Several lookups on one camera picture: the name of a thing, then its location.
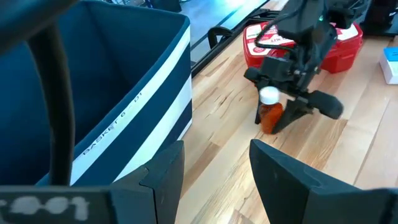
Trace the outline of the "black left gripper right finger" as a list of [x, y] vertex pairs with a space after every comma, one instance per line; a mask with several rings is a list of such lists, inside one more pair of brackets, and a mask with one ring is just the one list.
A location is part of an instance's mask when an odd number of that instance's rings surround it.
[[398, 224], [398, 188], [359, 189], [259, 139], [249, 158], [270, 224]]

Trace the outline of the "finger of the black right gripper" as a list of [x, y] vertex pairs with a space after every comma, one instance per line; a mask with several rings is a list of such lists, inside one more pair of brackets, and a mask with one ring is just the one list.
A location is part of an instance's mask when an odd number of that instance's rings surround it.
[[266, 80], [260, 80], [254, 84], [254, 86], [257, 89], [258, 92], [258, 102], [257, 102], [257, 110], [256, 110], [256, 118], [255, 118], [255, 124], [259, 124], [261, 122], [261, 115], [260, 115], [260, 107], [264, 103], [264, 101], [267, 101], [267, 93], [265, 91], [265, 87], [267, 86], [267, 81]]
[[272, 134], [277, 134], [286, 128], [290, 123], [305, 116], [306, 114], [312, 114], [313, 107], [308, 104], [308, 100], [305, 98], [296, 98], [294, 100], [287, 100], [287, 104], [284, 112], [282, 113], [279, 120], [272, 128]]

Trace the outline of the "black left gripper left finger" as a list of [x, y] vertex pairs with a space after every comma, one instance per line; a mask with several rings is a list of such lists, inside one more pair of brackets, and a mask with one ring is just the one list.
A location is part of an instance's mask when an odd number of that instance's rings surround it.
[[175, 141], [111, 185], [109, 224], [175, 224], [182, 192], [185, 149]]

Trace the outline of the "red medicine bottle white cap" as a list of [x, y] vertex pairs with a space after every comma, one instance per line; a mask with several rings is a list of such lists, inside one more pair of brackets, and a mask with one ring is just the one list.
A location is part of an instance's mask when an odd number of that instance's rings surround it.
[[276, 87], [267, 86], [259, 90], [259, 116], [264, 134], [272, 134], [272, 130], [284, 112], [284, 107], [279, 100], [280, 92]]

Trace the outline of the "red first aid kit case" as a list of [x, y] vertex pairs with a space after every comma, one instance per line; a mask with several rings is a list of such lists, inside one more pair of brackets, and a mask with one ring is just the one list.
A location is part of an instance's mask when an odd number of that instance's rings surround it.
[[[247, 26], [243, 30], [243, 50], [248, 67], [260, 68], [265, 56], [282, 57], [286, 53], [284, 50], [263, 49], [255, 46], [254, 41], [257, 35], [266, 25], [267, 22], [262, 22]], [[348, 29], [337, 28], [336, 32], [338, 34], [337, 41], [321, 64], [321, 69], [329, 73], [349, 70], [363, 43], [363, 32], [357, 23], [353, 23]], [[277, 33], [276, 26], [272, 26], [266, 32], [261, 42], [284, 47], [293, 47], [295, 45], [293, 40], [281, 37]]]

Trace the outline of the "blue white pill organizer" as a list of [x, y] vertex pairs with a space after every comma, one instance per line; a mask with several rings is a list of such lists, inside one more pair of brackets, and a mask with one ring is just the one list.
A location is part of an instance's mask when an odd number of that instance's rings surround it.
[[398, 85], [398, 47], [386, 47], [379, 60], [388, 85]]

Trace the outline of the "navy white striped fabric basket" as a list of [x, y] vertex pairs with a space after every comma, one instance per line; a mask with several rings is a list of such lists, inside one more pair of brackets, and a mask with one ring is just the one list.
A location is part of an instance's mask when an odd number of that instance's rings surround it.
[[70, 185], [108, 185], [192, 122], [190, 21], [98, 0], [0, 0], [0, 185], [48, 185], [54, 127], [39, 68], [65, 67], [75, 117]]

